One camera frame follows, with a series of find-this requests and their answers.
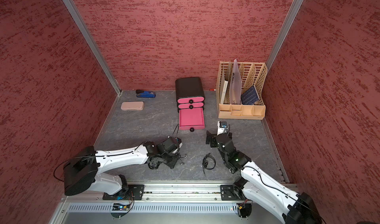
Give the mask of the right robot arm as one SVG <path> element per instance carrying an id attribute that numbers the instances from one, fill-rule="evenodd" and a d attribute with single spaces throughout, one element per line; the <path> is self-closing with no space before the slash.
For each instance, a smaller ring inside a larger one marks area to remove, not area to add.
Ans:
<path id="1" fill-rule="evenodd" d="M 251 158 L 235 148 L 232 133 L 207 131 L 206 144 L 218 149 L 231 173 L 240 173 L 240 178 L 233 184 L 235 197 L 257 203 L 283 224 L 325 223 L 307 193 L 299 194 L 266 174 Z"/>

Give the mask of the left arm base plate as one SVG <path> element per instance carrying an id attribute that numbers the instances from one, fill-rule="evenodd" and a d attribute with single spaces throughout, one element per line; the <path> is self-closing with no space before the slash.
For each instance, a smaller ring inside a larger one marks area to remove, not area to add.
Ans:
<path id="1" fill-rule="evenodd" d="M 114 195 L 104 193 L 103 200 L 139 201 L 142 199 L 144 188 L 145 185 L 143 184 L 129 184 L 128 187 L 122 187 L 122 189 Z"/>

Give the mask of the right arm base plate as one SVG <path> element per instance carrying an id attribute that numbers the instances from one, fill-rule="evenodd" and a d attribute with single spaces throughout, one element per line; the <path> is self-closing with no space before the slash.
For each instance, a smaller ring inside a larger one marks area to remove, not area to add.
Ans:
<path id="1" fill-rule="evenodd" d="M 221 199 L 223 201 L 245 201 L 242 187 L 235 184 L 220 185 Z"/>

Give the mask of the pink drawer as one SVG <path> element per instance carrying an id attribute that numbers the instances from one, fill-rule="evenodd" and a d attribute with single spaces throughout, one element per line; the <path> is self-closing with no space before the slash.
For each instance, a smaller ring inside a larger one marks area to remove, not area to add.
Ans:
<path id="1" fill-rule="evenodd" d="M 203 102 L 195 102 L 195 103 L 181 103 L 178 105 L 178 109 L 193 109 L 198 107 L 204 107 Z"/>
<path id="2" fill-rule="evenodd" d="M 198 103 L 203 102 L 204 97 L 203 96 L 195 96 L 195 97 L 184 97 L 177 100 L 177 103 L 179 104 L 185 104 L 185 103 Z"/>
<path id="3" fill-rule="evenodd" d="M 203 108 L 181 109 L 179 111 L 179 130 L 202 130 L 205 128 Z"/>

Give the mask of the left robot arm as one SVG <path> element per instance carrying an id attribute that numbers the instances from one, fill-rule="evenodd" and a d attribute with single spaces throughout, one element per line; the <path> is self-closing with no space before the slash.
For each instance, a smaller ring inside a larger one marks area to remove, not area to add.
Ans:
<path id="1" fill-rule="evenodd" d="M 182 140 L 168 137 L 154 144 L 144 142 L 137 147 L 120 150 L 95 150 L 89 146 L 74 158 L 62 163 L 64 194 L 74 196 L 85 191 L 105 194 L 106 200 L 126 200 L 132 197 L 124 175 L 113 176 L 107 172 L 130 165 L 147 165 L 156 170 L 161 164 L 173 169 L 180 160 Z"/>

